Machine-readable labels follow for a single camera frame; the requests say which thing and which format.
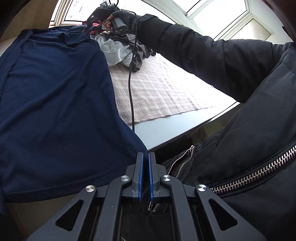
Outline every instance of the blue fabric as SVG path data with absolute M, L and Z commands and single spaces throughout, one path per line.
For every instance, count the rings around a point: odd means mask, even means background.
M 82 29 L 24 30 L 0 58 L 0 184 L 6 202 L 106 185 L 135 163 L 137 152 L 147 157 L 119 117 L 99 44 Z

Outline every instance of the metal pivot bolt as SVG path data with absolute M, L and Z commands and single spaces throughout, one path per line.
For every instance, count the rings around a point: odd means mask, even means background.
M 172 179 L 172 177 L 170 175 L 164 175 L 161 177 L 165 182 L 168 182 Z
M 199 185 L 197 185 L 197 189 L 200 192 L 204 192 L 207 189 L 207 186 L 206 185 L 203 185 L 203 184 L 199 184 Z
M 87 186 L 87 187 L 85 188 L 85 190 L 86 190 L 87 192 L 93 192 L 94 189 L 95 189 L 95 187 L 94 187 L 93 185 L 89 185 L 89 186 Z
M 123 182 L 127 182 L 128 180 L 130 180 L 131 178 L 127 175 L 124 175 L 120 178 Z

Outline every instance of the zipper teeth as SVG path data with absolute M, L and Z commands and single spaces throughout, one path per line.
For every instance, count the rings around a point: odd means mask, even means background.
M 180 159 L 181 159 L 181 158 L 182 158 L 182 157 L 183 157 L 188 151 L 190 151 L 190 152 L 191 152 L 190 158 L 189 158 L 187 161 L 185 161 L 185 162 L 181 165 L 181 167 L 180 167 L 180 169 L 179 169 L 179 171 L 178 171 L 178 174 L 177 174 L 177 176 L 176 176 L 176 178 L 178 178 L 178 176 L 180 175 L 180 172 L 181 172 L 183 166 L 185 165 L 185 163 L 188 162 L 188 161 L 192 158 L 192 155 L 193 155 L 193 149 L 194 149 L 194 145 L 192 145 L 187 151 L 185 151 L 185 153 L 184 153 L 180 158 L 178 158 L 177 160 L 174 161 L 174 163 L 173 163 L 173 164 L 171 165 L 171 167 L 170 167 L 170 170 L 168 171 L 168 175 L 170 174 L 170 171 L 172 170 L 174 164 L 175 164 L 178 160 L 180 160 Z M 159 206 L 159 203 L 157 203 L 157 204 L 155 205 L 155 207 L 153 208 L 152 212 L 155 212 L 158 206 Z M 148 211 L 150 211 L 151 208 L 152 208 L 152 202 L 150 202 L 150 204 L 149 204 Z
M 296 145 L 288 150 L 283 156 L 279 157 L 276 161 L 273 161 L 259 170 L 256 170 L 250 175 L 244 178 L 238 179 L 236 181 L 227 183 L 225 185 L 217 186 L 211 188 L 216 194 L 223 194 L 234 191 L 237 188 L 243 187 L 245 185 L 251 184 L 254 181 L 258 181 L 261 178 L 271 174 L 275 170 L 279 169 L 281 166 L 286 165 L 294 156 L 296 155 Z

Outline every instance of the person's hand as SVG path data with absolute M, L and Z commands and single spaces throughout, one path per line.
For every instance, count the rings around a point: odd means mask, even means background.
M 126 10 L 119 10 L 112 13 L 106 21 L 103 22 L 103 25 L 107 28 L 107 30 L 111 30 L 111 22 L 110 20 L 114 19 L 115 17 L 119 17 L 122 21 L 128 26 L 128 33 L 135 34 L 136 33 L 136 18 L 135 14 Z

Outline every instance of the triangular cutout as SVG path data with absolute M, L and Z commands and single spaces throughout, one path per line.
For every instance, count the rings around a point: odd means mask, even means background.
M 210 199 L 209 203 L 216 217 L 218 225 L 222 231 L 237 225 L 237 221 L 224 208 L 222 208 L 214 199 Z
M 82 208 L 83 200 L 79 200 L 68 211 L 56 221 L 56 226 L 71 231 Z

